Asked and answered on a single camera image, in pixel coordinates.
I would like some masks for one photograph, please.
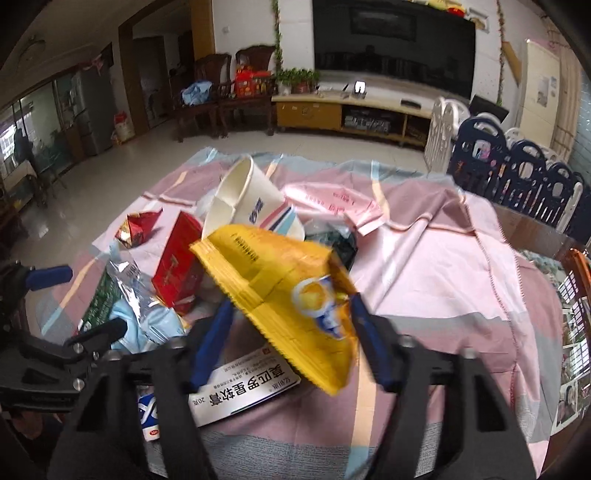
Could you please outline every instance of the photo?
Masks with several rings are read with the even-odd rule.
[[[577,417],[577,386],[577,380],[573,380],[560,387],[560,398],[558,400],[558,410],[552,428],[552,435],[570,425]]]
[[[591,372],[577,378],[577,410],[582,410],[591,404]]]
[[[550,79],[548,77],[540,78],[538,83],[538,103],[541,106],[548,106],[548,95],[550,93]]]

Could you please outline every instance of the white paper cup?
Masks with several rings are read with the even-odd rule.
[[[301,241],[305,237],[294,207],[250,155],[223,178],[205,218],[202,238],[231,223],[254,225]]]

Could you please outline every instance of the red gift bag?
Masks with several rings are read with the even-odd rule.
[[[174,224],[152,284],[167,307],[177,313],[188,313],[203,279],[203,267],[189,246],[201,240],[199,221],[181,212]]]

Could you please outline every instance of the green package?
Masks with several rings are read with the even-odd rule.
[[[117,283],[109,276],[106,269],[96,288],[95,296],[82,317],[83,332],[98,327],[109,320],[113,305],[121,298]]]

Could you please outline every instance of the wall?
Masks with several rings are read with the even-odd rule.
[[[121,52],[119,50],[119,29],[116,28],[109,36],[113,43],[113,66],[109,69],[111,76],[111,86],[115,96],[115,106],[118,112],[125,112],[129,115],[129,103],[127,101],[127,92],[125,91],[125,82],[123,79],[123,70],[121,69]]]
[[[134,38],[145,37],[163,37],[164,38],[164,53],[166,55],[167,70],[178,67],[180,62],[180,55],[178,53],[178,35],[175,33],[162,33],[158,31],[142,31],[136,33],[134,28]]]
[[[542,46],[548,46],[548,32],[540,19],[543,11],[527,0],[501,0],[505,13],[505,37],[511,43],[518,58],[522,60],[525,52],[525,40],[535,40]],[[505,83],[503,84],[503,106],[509,109],[509,115],[503,126],[515,125],[519,104],[519,87],[505,62]]]
[[[214,0],[214,9],[216,3],[226,4],[228,2],[229,0]],[[242,1],[241,5],[254,2],[255,0]],[[261,4],[259,8],[262,8],[262,5],[270,3],[270,0],[259,0],[258,3]],[[462,3],[466,8],[472,7],[489,16],[489,33],[481,30],[476,31],[476,59],[472,93],[496,102],[501,50],[496,2],[495,0],[463,0]],[[526,39],[531,38],[542,43],[547,41],[546,30],[540,20],[541,11],[530,0],[501,0],[501,5],[505,13],[506,38],[511,42],[520,58],[522,55],[521,45]],[[279,0],[279,6],[284,67],[313,68],[312,0]],[[242,10],[236,12],[236,8],[232,12],[237,17],[240,17],[241,13]],[[264,21],[268,22],[268,27],[263,25]],[[269,19],[259,17],[257,25],[259,28],[272,28],[272,16]],[[510,110],[504,127],[509,128],[514,124],[517,115],[518,89],[508,65],[506,65],[504,76],[503,106]]]
[[[591,82],[585,72],[582,75],[579,124],[569,166],[574,171],[578,171],[587,184],[591,184]]]
[[[271,0],[213,0],[216,52],[229,53],[232,56],[232,78],[236,70],[236,52],[251,45],[273,45],[274,25]]]

